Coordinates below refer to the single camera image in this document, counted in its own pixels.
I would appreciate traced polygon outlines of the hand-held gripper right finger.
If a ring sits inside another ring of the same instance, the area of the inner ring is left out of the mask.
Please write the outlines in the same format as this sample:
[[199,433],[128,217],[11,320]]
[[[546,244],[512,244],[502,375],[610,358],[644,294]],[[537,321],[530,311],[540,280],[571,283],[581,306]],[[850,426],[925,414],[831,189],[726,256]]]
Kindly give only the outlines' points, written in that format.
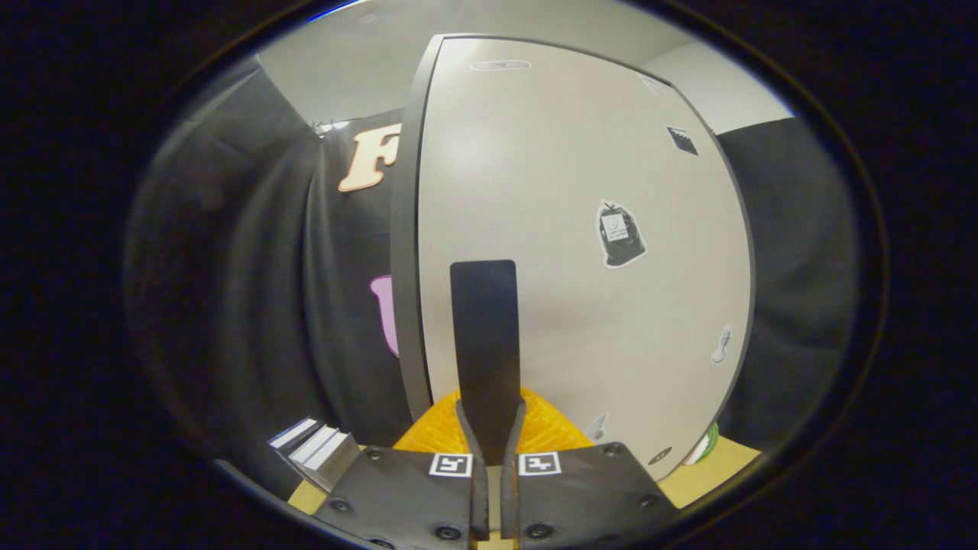
[[663,539],[678,509],[621,442],[593,443],[528,389],[500,471],[500,532],[517,549],[628,549]]

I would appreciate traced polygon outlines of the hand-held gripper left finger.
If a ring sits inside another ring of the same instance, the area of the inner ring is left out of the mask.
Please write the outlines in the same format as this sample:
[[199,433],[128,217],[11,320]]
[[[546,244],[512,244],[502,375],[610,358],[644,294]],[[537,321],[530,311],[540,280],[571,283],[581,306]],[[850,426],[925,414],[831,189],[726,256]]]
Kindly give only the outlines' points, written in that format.
[[489,535],[487,484],[455,390],[393,447],[364,447],[312,516],[360,548],[475,549]]

